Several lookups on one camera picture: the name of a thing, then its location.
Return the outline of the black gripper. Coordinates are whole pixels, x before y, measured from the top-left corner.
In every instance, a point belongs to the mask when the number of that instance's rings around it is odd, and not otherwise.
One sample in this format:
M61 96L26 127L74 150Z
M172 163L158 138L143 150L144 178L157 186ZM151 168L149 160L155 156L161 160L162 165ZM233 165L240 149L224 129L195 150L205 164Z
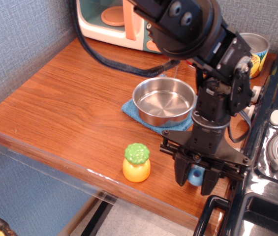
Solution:
M192 130L164 130L160 150L174 159L175 180L183 186L192 165L205 168L201 195L211 194L219 178L226 176L243 181L245 171L251 166L248 157L231 147L225 139L230 115L215 122L192 113Z

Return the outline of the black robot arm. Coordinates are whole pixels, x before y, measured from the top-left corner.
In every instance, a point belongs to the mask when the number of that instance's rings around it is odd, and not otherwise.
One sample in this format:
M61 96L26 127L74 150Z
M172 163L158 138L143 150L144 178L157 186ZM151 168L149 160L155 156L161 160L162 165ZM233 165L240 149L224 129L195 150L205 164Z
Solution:
M215 0L135 0L133 5L151 24L159 50L196 68L192 130L162 132L160 149L173 156L176 182L185 184L192 165L205 169L202 195L209 195L221 177L242 181L251 162L224 134L253 97L250 46L226 24Z

